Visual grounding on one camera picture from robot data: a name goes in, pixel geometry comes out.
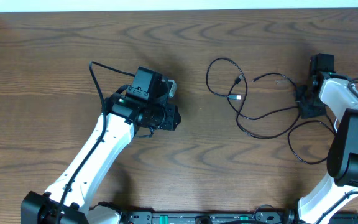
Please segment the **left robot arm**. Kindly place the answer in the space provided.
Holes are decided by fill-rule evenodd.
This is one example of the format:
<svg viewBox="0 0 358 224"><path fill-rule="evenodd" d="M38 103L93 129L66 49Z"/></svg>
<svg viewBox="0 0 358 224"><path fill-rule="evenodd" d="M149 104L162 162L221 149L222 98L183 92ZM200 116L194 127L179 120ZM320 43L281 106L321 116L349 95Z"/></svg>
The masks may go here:
<svg viewBox="0 0 358 224"><path fill-rule="evenodd" d="M174 80L145 67L130 85L102 98L91 136L64 173L43 194L30 191L21 203L21 223L120 223L122 213L108 203L91 206L95 193L122 150L140 128L173 131L181 116L168 101Z"/></svg>

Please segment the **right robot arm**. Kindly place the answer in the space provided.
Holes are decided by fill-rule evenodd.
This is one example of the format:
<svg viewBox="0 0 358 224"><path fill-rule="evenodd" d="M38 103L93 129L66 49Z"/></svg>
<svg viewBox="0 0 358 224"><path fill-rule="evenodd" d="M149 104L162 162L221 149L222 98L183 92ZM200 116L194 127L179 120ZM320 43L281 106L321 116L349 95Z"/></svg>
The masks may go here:
<svg viewBox="0 0 358 224"><path fill-rule="evenodd" d="M339 126L326 158L327 173L297 201L287 223L329 223L358 197L358 78L338 74L333 55L317 54L310 60L309 81L299 95L301 114L312 119L331 110Z"/></svg>

